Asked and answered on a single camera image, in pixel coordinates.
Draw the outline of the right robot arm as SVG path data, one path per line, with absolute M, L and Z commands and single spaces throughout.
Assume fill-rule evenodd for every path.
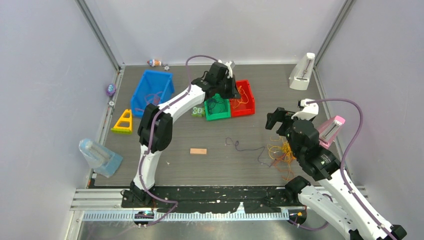
M 318 113 L 318 105 L 309 104 L 298 112 L 278 107 L 267 114 L 265 128 L 271 130 L 281 123 L 276 132 L 286 138 L 302 170 L 337 201 L 332 202 L 304 177 L 297 176 L 285 185 L 287 202 L 311 208 L 346 240 L 404 239 L 406 230 L 379 214 L 352 184 L 340 160 L 320 144 L 320 133 L 312 123 Z

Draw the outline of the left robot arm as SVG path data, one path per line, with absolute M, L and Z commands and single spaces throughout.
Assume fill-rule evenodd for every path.
M 137 172 L 128 190 L 122 190 L 122 206 L 148 207 L 154 196 L 155 175 L 163 151 L 170 145 L 174 123 L 193 107 L 220 95 L 222 99 L 239 99 L 234 76 L 235 63 L 216 60 L 204 76 L 189 82 L 188 87 L 159 105 L 149 104 L 144 110 L 137 134 L 140 158 Z

